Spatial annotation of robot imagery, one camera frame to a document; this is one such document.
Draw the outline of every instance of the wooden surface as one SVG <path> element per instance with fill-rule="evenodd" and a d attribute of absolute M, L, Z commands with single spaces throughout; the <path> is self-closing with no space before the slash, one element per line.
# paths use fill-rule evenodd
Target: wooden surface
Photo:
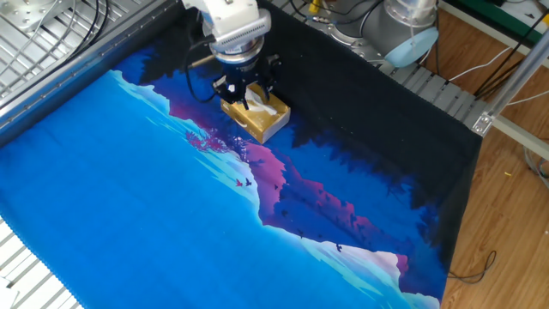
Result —
<path fill-rule="evenodd" d="M 507 47 L 453 15 L 441 11 L 440 16 L 440 68 L 445 78 L 485 64 Z M 473 93 L 503 59 L 455 83 Z M 434 52 L 426 66 L 436 71 Z M 548 81 L 549 70 L 541 68 L 515 100 L 548 90 Z M 509 106 L 503 115 L 536 136 L 549 138 L 549 95 Z M 460 276 L 482 271 L 492 250 L 498 251 L 498 259 L 476 285 L 449 280 L 443 308 L 549 308 L 546 231 L 549 190 L 528 170 L 522 146 L 497 129 L 490 130 L 482 145 L 451 269 Z"/>

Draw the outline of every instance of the metal frame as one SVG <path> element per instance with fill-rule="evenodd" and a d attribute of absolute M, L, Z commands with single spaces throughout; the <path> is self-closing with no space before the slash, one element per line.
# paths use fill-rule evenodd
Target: metal frame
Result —
<path fill-rule="evenodd" d="M 439 8 L 444 9 L 450 14 L 458 17 L 459 19 L 465 21 L 471 26 L 476 27 L 480 31 L 490 35 L 494 39 L 497 39 L 510 47 L 514 47 L 518 43 L 508 36 L 495 30 L 494 28 L 489 27 L 485 23 L 474 19 L 472 16 L 460 11 L 459 9 L 447 4 L 444 1 L 441 1 L 441 3 L 439 4 Z M 540 140 L 538 137 L 527 132 L 519 125 L 514 124 L 512 121 L 500 115 L 501 111 L 505 108 L 505 106 L 507 106 L 507 104 L 509 104 L 512 97 L 515 96 L 515 94 L 524 86 L 524 83 L 526 83 L 528 78 L 541 65 L 549 68 L 549 59 L 547 59 L 547 52 L 545 52 L 544 56 L 544 53 L 542 51 L 543 48 L 548 48 L 546 37 L 547 35 L 548 32 L 546 32 L 542 36 L 540 42 L 538 42 L 538 44 L 532 50 L 530 50 L 526 46 L 521 46 L 518 49 L 520 53 L 527 55 L 524 62 L 526 62 L 528 58 L 530 58 L 528 64 L 523 63 L 519 67 L 517 72 L 511 77 L 511 80 L 509 80 L 505 84 L 505 87 L 500 91 L 496 99 L 494 99 L 494 101 L 492 102 L 492 108 L 483 112 L 480 118 L 474 124 L 474 131 L 481 134 L 482 136 L 485 136 L 490 127 L 494 126 L 495 128 L 505 133 L 507 136 L 513 138 L 523 146 L 534 151 L 537 155 L 546 160 L 549 160 L 549 144 Z"/>

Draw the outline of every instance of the black cable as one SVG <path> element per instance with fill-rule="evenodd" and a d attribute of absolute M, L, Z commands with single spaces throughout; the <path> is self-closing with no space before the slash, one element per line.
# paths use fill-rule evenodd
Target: black cable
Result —
<path fill-rule="evenodd" d="M 482 83 L 482 85 L 480 85 L 477 91 L 474 92 L 474 96 L 478 97 L 480 92 L 485 90 L 486 84 L 504 67 L 504 65 L 509 61 L 509 59 L 511 59 L 511 57 L 515 54 L 518 48 L 521 47 L 522 44 L 524 44 L 526 39 L 528 39 L 528 36 L 532 33 L 532 31 L 534 31 L 536 26 L 538 26 L 538 24 L 541 21 L 543 21 L 543 19 L 546 17 L 547 14 L 549 14 L 549 9 L 547 9 L 545 13 L 543 13 L 541 17 L 533 24 L 533 26 L 530 27 L 530 29 L 526 32 L 526 34 L 522 36 L 522 38 L 516 44 L 515 48 L 513 48 L 513 51 L 509 55 L 507 55 L 505 60 L 490 74 L 490 76 L 488 76 L 488 78 Z"/>
<path fill-rule="evenodd" d="M 97 25 L 97 21 L 100 18 L 100 0 L 95 0 L 95 17 L 94 21 L 92 21 L 92 25 L 89 27 L 86 35 L 84 36 L 84 39 L 82 39 L 82 42 L 75 48 L 75 51 L 73 51 L 70 58 L 74 57 L 80 50 L 84 47 L 84 45 L 87 43 L 87 38 L 92 34 L 94 31 L 95 25 Z"/>
<path fill-rule="evenodd" d="M 295 3 L 293 2 L 293 0 L 290 0 L 289 3 L 290 3 L 290 5 L 292 5 L 292 8 L 293 8 L 293 10 L 295 11 L 295 13 L 297 15 L 299 15 L 301 17 L 304 17 L 305 19 L 308 19 L 308 20 L 311 18 L 310 16 L 307 16 L 307 15 L 299 12 L 299 9 L 295 6 Z"/>
<path fill-rule="evenodd" d="M 309 4 L 309 5 L 314 5 L 314 6 L 318 7 L 318 8 L 320 8 L 320 9 L 323 9 L 323 10 L 328 11 L 328 12 L 330 12 L 330 13 L 334 13 L 334 14 L 342 15 L 342 16 L 351 14 L 351 12 L 353 12 L 353 10 L 356 9 L 360 4 L 365 3 L 365 2 L 367 2 L 367 1 L 369 1 L 369 0 L 364 0 L 364 1 L 357 2 L 357 3 L 354 4 L 354 6 L 352 6 L 347 12 L 341 13 L 341 12 L 338 12 L 338 11 L 333 10 L 333 9 L 324 8 L 322 5 L 318 5 L 318 4 L 313 3 L 313 2 L 306 2 L 305 0 L 303 0 L 304 3 L 307 3 L 307 4 Z"/>
<path fill-rule="evenodd" d="M 366 15 L 369 15 L 382 2 L 383 2 L 383 0 L 377 0 L 377 2 L 374 3 L 369 9 L 367 9 L 366 12 L 364 12 L 364 14 L 361 14 L 357 18 L 354 18 L 350 21 L 336 21 L 336 22 L 334 22 L 334 24 L 336 24 L 336 25 L 348 25 L 348 24 L 354 23 L 356 21 L 359 21 L 359 20 L 363 19 Z"/>
<path fill-rule="evenodd" d="M 215 93 L 212 94 L 209 98 L 205 99 L 205 100 L 202 100 L 202 99 L 199 99 L 196 94 L 195 94 L 195 90 L 192 88 L 192 84 L 190 82 L 190 76 L 189 76 L 189 54 L 194 51 L 196 48 L 200 47 L 200 46 L 205 46 L 209 43 L 214 43 L 215 42 L 215 37 L 213 34 L 210 34 L 209 36 L 199 40 L 198 42 L 196 42 L 195 44 L 191 45 L 189 50 L 187 51 L 187 53 L 185 53 L 185 55 L 183 56 L 183 65 L 185 67 L 185 77 L 187 78 L 187 86 L 189 87 L 189 92 L 190 94 L 192 95 L 193 98 L 195 98 L 195 100 L 197 100 L 198 102 L 200 103 L 208 103 L 210 102 L 214 97 L 215 97 Z"/>
<path fill-rule="evenodd" d="M 506 71 L 496 77 L 495 80 L 489 82 L 484 90 L 482 90 L 479 95 L 476 96 L 475 100 L 480 100 L 483 97 L 489 97 L 494 91 L 500 89 L 511 77 L 512 73 L 515 72 L 516 68 L 522 63 L 522 60 L 517 61 L 515 64 L 510 66 Z"/>
<path fill-rule="evenodd" d="M 94 38 L 89 42 L 90 45 L 93 45 L 100 37 L 100 35 L 103 33 L 106 27 L 106 22 L 109 19 L 109 2 L 111 0 L 105 0 L 105 17 L 103 18 L 103 21 L 101 22 L 100 29 L 97 31 L 97 33 L 94 35 Z"/>
<path fill-rule="evenodd" d="M 494 263 L 496 262 L 496 256 L 497 256 L 497 252 L 496 251 L 492 251 L 490 252 L 490 254 L 488 255 L 488 258 L 486 259 L 486 264 L 484 266 L 484 270 L 482 270 L 480 273 L 476 274 L 476 275 L 471 275 L 471 276 L 458 276 L 456 275 L 454 272 L 450 271 L 449 274 L 448 274 L 448 278 L 449 279 L 456 279 L 456 280 L 459 280 L 463 283 L 466 283 L 466 284 L 476 284 L 476 283 L 479 283 L 485 276 L 486 272 L 494 265 Z M 469 281 L 471 279 L 474 279 L 474 278 L 479 278 L 475 281 Z"/>
<path fill-rule="evenodd" d="M 366 16 L 364 16 L 364 19 L 362 20 L 362 22 L 360 23 L 360 35 L 359 37 L 362 38 L 362 35 L 364 34 L 364 25 L 366 24 L 366 21 L 368 20 L 368 17 L 370 17 L 371 13 L 374 11 L 374 9 L 376 9 L 376 7 L 381 4 L 383 1 L 377 1 L 376 3 L 374 3 L 369 9 L 368 9 L 368 12 L 366 13 Z"/>
<path fill-rule="evenodd" d="M 356 21 L 359 21 L 359 20 L 363 19 L 363 18 L 366 16 L 366 14 L 372 12 L 373 9 L 375 9 L 375 7 L 377 7 L 377 6 L 378 6 L 380 3 L 382 3 L 382 2 L 383 2 L 383 0 L 377 0 L 377 2 L 376 2 L 375 4 L 373 4 L 369 9 L 367 9 L 366 12 L 364 12 L 364 14 L 361 14 L 359 17 L 353 18 L 353 19 L 350 20 L 350 21 L 333 21 L 333 23 L 334 23 L 335 25 L 348 25 L 348 24 L 350 24 L 350 23 L 354 23 L 354 22 L 356 22 Z M 290 3 L 290 5 L 292 6 L 293 10 L 295 11 L 295 13 L 296 13 L 297 15 L 299 15 L 299 16 L 301 16 L 301 17 L 304 17 L 304 18 L 307 19 L 307 20 L 312 20 L 312 21 L 321 22 L 321 23 L 327 23 L 327 22 L 322 22 L 322 21 L 319 21 L 319 20 L 315 20 L 315 19 L 313 19 L 312 16 L 307 16 L 307 15 L 301 13 L 301 12 L 299 11 L 299 9 L 295 6 L 295 3 L 293 2 L 293 0 L 289 0 L 289 3 Z"/>

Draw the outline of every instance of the wire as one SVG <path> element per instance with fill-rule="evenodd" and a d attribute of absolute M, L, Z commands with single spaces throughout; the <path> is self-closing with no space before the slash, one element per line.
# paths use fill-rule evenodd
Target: wire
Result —
<path fill-rule="evenodd" d="M 369 0 L 359 1 L 359 2 L 357 2 L 356 4 L 354 4 L 354 6 L 352 6 L 347 12 L 341 13 L 341 12 L 338 12 L 338 11 L 333 10 L 333 9 L 324 8 L 324 6 L 322 6 L 322 5 L 318 5 L 318 4 L 316 4 L 316 3 L 307 2 L 307 1 L 303 0 L 304 3 L 307 3 L 307 4 L 309 4 L 309 5 L 314 5 L 314 6 L 320 8 L 320 9 L 323 9 L 323 10 L 325 10 L 325 11 L 327 11 L 327 12 L 334 13 L 334 14 L 337 14 L 337 15 L 342 15 L 342 16 L 351 14 L 351 12 L 353 12 L 353 10 L 356 9 L 360 4 L 365 3 L 365 2 L 367 2 L 367 1 L 369 1 Z"/>
<path fill-rule="evenodd" d="M 359 20 L 363 19 L 366 15 L 371 13 L 373 11 L 373 9 L 375 9 L 382 2 L 383 2 L 383 0 L 377 0 L 377 2 L 374 3 L 369 9 L 367 9 L 366 12 L 364 12 L 364 14 L 361 14 L 360 16 L 358 16 L 356 18 L 353 18 L 352 20 L 349 20 L 349 21 L 332 21 L 332 23 L 335 24 L 335 25 L 348 25 L 348 24 L 354 23 L 356 21 L 359 21 Z M 290 3 L 290 5 L 292 6 L 293 10 L 295 11 L 295 13 L 297 15 L 299 15 L 301 17 L 304 17 L 305 19 L 310 20 L 310 21 L 320 22 L 320 23 L 328 23 L 326 21 L 322 21 L 322 19 L 317 19 L 318 16 L 308 16 L 308 15 L 305 15 L 305 14 L 301 13 L 299 11 L 299 9 L 295 6 L 295 3 L 293 2 L 293 0 L 289 0 L 289 3 Z"/>
<path fill-rule="evenodd" d="M 195 100 L 199 101 L 200 103 L 208 103 L 210 102 L 214 97 L 215 97 L 215 93 L 212 94 L 210 97 L 208 97 L 207 99 L 203 100 L 203 99 L 200 99 L 196 96 L 195 94 L 195 90 L 193 89 L 192 87 L 192 84 L 190 82 L 190 76 L 189 76 L 189 54 L 190 52 L 194 51 L 196 48 L 200 47 L 200 46 L 205 46 L 209 43 L 214 43 L 215 42 L 215 37 L 210 34 L 209 36 L 199 40 L 198 42 L 196 42 L 195 44 L 191 45 L 189 50 L 187 51 L 187 53 L 185 53 L 185 55 L 183 56 L 183 65 L 185 67 L 185 77 L 187 79 L 187 86 L 189 87 L 189 92 L 190 94 L 192 95 L 193 98 L 195 98 Z"/>
<path fill-rule="evenodd" d="M 546 17 L 546 15 L 549 14 L 549 9 L 547 9 L 545 11 L 545 13 L 543 13 L 541 15 L 541 17 L 533 24 L 532 27 L 530 27 L 530 29 L 526 32 L 526 34 L 524 34 L 522 36 L 522 38 L 518 41 L 518 43 L 516 44 L 515 48 L 513 48 L 513 51 L 505 58 L 505 60 L 490 74 L 490 76 L 488 76 L 488 78 L 486 78 L 486 80 L 482 83 L 482 85 L 480 85 L 480 87 L 477 89 L 477 91 L 474 92 L 474 96 L 479 96 L 479 94 L 486 89 L 486 84 L 488 82 L 490 82 L 490 80 L 504 67 L 504 65 L 511 59 L 511 57 L 515 54 L 515 52 L 518 50 L 518 48 L 524 44 L 524 42 L 526 41 L 526 39 L 528 38 L 528 36 L 534 31 L 534 29 L 536 28 L 536 26 L 538 26 L 538 24 L 543 21 L 543 19 Z"/>
<path fill-rule="evenodd" d="M 103 21 L 101 22 L 100 29 L 94 35 L 94 38 L 89 42 L 90 45 L 93 45 L 99 39 L 99 37 L 101 36 L 103 31 L 105 30 L 106 23 L 109 19 L 108 17 L 109 17 L 109 6 L 110 6 L 109 2 L 110 1 L 111 0 L 105 0 L 105 17 L 103 17 Z"/>
<path fill-rule="evenodd" d="M 73 0 L 73 8 L 76 8 L 76 0 Z M 65 28 L 65 31 L 64 33 L 61 35 L 61 37 L 59 37 L 59 39 L 57 40 L 57 42 L 51 46 L 51 48 L 45 53 L 44 56 L 42 56 L 42 58 L 38 59 L 38 61 L 35 61 L 35 65 L 33 65 L 31 68 L 29 68 L 27 71 L 30 71 L 32 68 L 36 67 L 37 64 L 40 64 L 42 61 L 44 61 L 46 58 L 48 58 L 51 54 L 51 52 L 53 52 L 62 42 L 63 40 L 67 37 L 67 35 L 70 33 L 71 29 L 72 29 L 72 24 L 74 23 L 75 21 L 75 17 L 76 17 L 76 9 L 73 9 L 72 10 L 72 15 L 70 17 L 70 21 L 69 21 L 69 25 Z M 29 41 L 27 42 L 27 44 L 29 44 L 33 39 L 33 36 L 31 36 L 31 38 L 29 38 Z M 23 46 L 19 51 L 18 53 L 21 53 L 22 51 L 25 50 L 25 46 Z M 7 66 L 6 68 L 4 68 L 4 70 L 2 72 L 0 72 L 0 75 L 13 63 L 13 61 L 11 61 Z M 61 67 L 61 65 L 58 65 L 53 71 L 55 72 L 57 70 L 57 68 Z M 12 87 L 13 85 L 15 85 L 15 83 L 17 82 L 17 80 L 14 80 L 12 81 L 10 84 L 6 85 L 4 88 L 0 89 L 0 93 L 3 93 L 6 89 Z"/>
<path fill-rule="evenodd" d="M 511 65 L 507 70 L 505 70 L 504 73 L 500 74 L 495 80 L 486 84 L 485 90 L 482 90 L 480 94 L 475 98 L 475 100 L 480 100 L 483 96 L 486 95 L 486 93 L 492 91 L 494 88 L 500 88 L 501 86 L 503 86 L 503 83 L 509 80 L 510 74 L 512 74 L 521 63 L 522 63 L 522 60 L 517 61 L 515 64 Z"/>
<path fill-rule="evenodd" d="M 38 34 L 38 30 L 40 29 L 40 27 L 42 27 L 42 23 L 44 22 L 44 19 L 46 16 L 48 16 L 51 12 L 51 10 L 58 4 L 60 3 L 62 0 L 56 0 L 52 5 L 51 7 L 47 10 L 47 12 L 45 12 L 44 16 L 42 16 L 42 18 L 40 19 L 40 21 L 38 22 L 38 26 L 36 27 L 36 29 L 34 30 L 34 33 L 33 35 L 31 35 L 31 37 L 28 39 L 28 41 L 23 45 L 22 48 L 20 48 L 16 53 L 15 55 L 11 58 L 11 60 L 9 60 L 9 62 L 6 64 L 6 67 L 2 69 L 2 71 L 0 71 L 0 76 L 6 71 L 8 70 L 8 68 L 11 66 L 11 64 L 13 64 L 13 62 L 21 55 L 21 53 L 31 44 L 31 42 L 33 42 L 34 40 L 34 37 L 36 37 L 36 35 Z"/>
<path fill-rule="evenodd" d="M 84 48 L 84 45 L 88 44 L 87 39 L 92 34 L 92 32 L 95 29 L 95 25 L 97 24 L 97 21 L 100 18 L 100 0 L 95 0 L 95 17 L 94 21 L 92 21 L 92 25 L 89 27 L 86 35 L 84 36 L 84 39 L 80 42 L 80 44 L 74 49 L 72 55 L 70 55 L 69 59 L 72 59 L 75 57 L 78 53 L 80 53 L 81 49 Z"/>
<path fill-rule="evenodd" d="M 518 101 L 515 101 L 515 102 L 511 102 L 511 103 L 509 103 L 508 105 L 514 105 L 514 104 L 519 104 L 519 103 L 522 103 L 522 102 L 526 102 L 527 100 L 533 100 L 533 99 L 539 98 L 540 96 L 544 96 L 544 95 L 546 95 L 546 94 L 549 94 L 549 90 L 547 90 L 547 91 L 545 91 L 545 92 L 543 92 L 543 93 L 541 93 L 541 94 L 537 94 L 537 95 L 535 95 L 535 96 L 533 96 L 533 97 L 529 97 L 529 98 L 524 99 L 524 100 L 518 100 Z"/>
<path fill-rule="evenodd" d="M 499 57 L 501 57 L 501 55 L 505 54 L 509 49 L 511 49 L 510 47 L 507 47 L 505 48 L 504 50 L 502 50 L 496 57 L 494 57 L 492 60 L 490 60 L 489 63 L 487 64 L 482 64 L 482 65 L 477 65 L 469 70 L 466 70 L 465 72 L 461 73 L 461 74 L 458 74 L 457 76 L 454 76 L 452 78 L 449 79 L 450 82 L 454 81 L 456 78 L 459 78 L 461 76 L 464 76 L 466 75 L 467 73 L 473 71 L 473 70 L 476 70 L 476 69 L 480 69 L 480 68 L 484 68 L 484 67 L 487 67 L 488 65 L 492 64 L 494 61 L 496 61 L 496 59 L 498 59 Z"/>
<path fill-rule="evenodd" d="M 427 51 L 427 53 L 423 56 L 423 59 L 419 61 L 419 64 L 422 64 L 425 60 L 427 60 L 427 58 L 429 57 L 429 54 L 431 53 L 431 49 L 432 47 L 429 47 L 429 51 Z"/>
<path fill-rule="evenodd" d="M 362 22 L 360 23 L 360 35 L 359 37 L 362 38 L 362 35 L 364 34 L 364 26 L 366 24 L 366 21 L 368 20 L 368 17 L 370 17 L 371 13 L 374 11 L 374 9 L 376 9 L 376 7 L 381 4 L 383 2 L 382 1 L 378 1 L 376 3 L 374 3 L 369 9 L 368 11 L 366 12 L 366 15 L 364 16 L 364 19 L 362 20 Z"/>
<path fill-rule="evenodd" d="M 362 18 L 364 18 L 365 16 L 368 16 L 382 2 L 383 2 L 383 0 L 377 0 L 377 2 L 374 3 L 369 9 L 367 9 L 366 12 L 364 12 L 364 14 L 360 15 L 357 18 L 354 18 L 350 21 L 334 21 L 334 24 L 335 25 L 348 25 L 348 24 L 354 23 L 356 21 L 359 21 Z"/>
<path fill-rule="evenodd" d="M 494 265 L 496 262 L 496 256 L 498 255 L 497 251 L 492 251 L 488 255 L 488 258 L 486 259 L 486 263 L 484 266 L 484 270 L 482 270 L 480 273 L 471 275 L 471 276 L 458 276 L 454 272 L 450 271 L 448 274 L 449 279 L 456 279 L 466 284 L 476 284 L 482 281 L 484 276 L 486 275 L 486 272 Z"/>
<path fill-rule="evenodd" d="M 293 8 L 293 10 L 295 11 L 295 13 L 296 13 L 297 15 L 299 15 L 299 16 L 301 16 L 301 17 L 304 17 L 305 19 L 308 19 L 308 20 L 311 19 L 310 16 L 307 16 L 307 15 L 305 15 L 305 14 L 299 12 L 299 9 L 295 6 L 295 3 L 293 2 L 293 0 L 290 0 L 289 3 L 290 3 L 290 5 L 292 5 L 292 8 Z"/>

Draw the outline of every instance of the white paper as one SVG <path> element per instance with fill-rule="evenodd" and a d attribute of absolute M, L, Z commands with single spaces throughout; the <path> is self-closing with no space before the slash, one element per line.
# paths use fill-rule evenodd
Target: white paper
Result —
<path fill-rule="evenodd" d="M 271 116 L 276 115 L 276 110 L 272 106 L 264 105 L 259 94 L 256 94 L 255 92 L 251 91 L 249 88 L 246 89 L 245 99 L 247 101 L 256 102 L 255 105 L 248 104 L 248 107 L 252 112 L 268 112 L 268 114 Z"/>

